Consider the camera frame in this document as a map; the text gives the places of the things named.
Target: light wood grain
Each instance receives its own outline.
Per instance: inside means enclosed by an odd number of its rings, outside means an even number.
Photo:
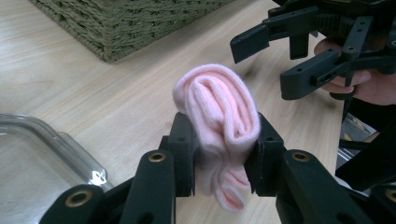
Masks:
[[[28,1],[3,0],[0,113],[34,116],[69,133],[118,185],[169,134],[177,112],[171,95],[177,80],[197,65],[221,63],[245,80],[288,149],[313,153],[333,173],[342,104],[321,90],[297,101],[281,99],[279,74],[302,61],[289,59],[288,40],[271,42],[269,49],[233,63],[232,37],[259,24],[273,7],[269,0],[237,0],[105,63]],[[311,36],[310,52],[316,43]],[[177,223],[279,223],[274,198],[246,195],[247,207],[238,214],[224,212],[200,192],[177,199]]]

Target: folded sock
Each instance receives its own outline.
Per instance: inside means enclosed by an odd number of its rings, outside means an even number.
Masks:
[[[248,189],[243,167],[260,133],[254,101],[240,77],[220,64],[198,66],[173,89],[175,105],[198,135],[197,185],[215,194],[227,211],[244,208],[239,189]]]

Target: table surface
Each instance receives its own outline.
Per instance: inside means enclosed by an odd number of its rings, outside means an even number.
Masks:
[[[288,39],[273,41],[270,48],[233,63],[230,40],[259,24],[273,7],[269,0],[237,0],[106,63],[27,0],[3,0],[0,113],[30,115],[70,134],[118,185],[132,177],[140,157],[169,134],[177,112],[172,100],[177,80],[195,66],[221,63],[246,82],[287,149],[313,153],[333,174],[342,103],[322,90],[304,99],[282,100],[279,74],[302,62],[290,60]],[[310,52],[319,40],[310,36]],[[244,195],[245,210],[231,214],[200,191],[193,198],[177,199],[177,223],[280,222],[274,198],[249,191]]]

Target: woven basket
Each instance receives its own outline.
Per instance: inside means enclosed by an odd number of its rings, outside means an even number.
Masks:
[[[98,57],[114,62],[233,0],[30,0]]]

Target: transparent container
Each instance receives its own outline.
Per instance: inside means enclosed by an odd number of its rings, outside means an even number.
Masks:
[[[0,223],[38,223],[65,190],[112,188],[106,170],[66,133],[24,115],[0,114]]]

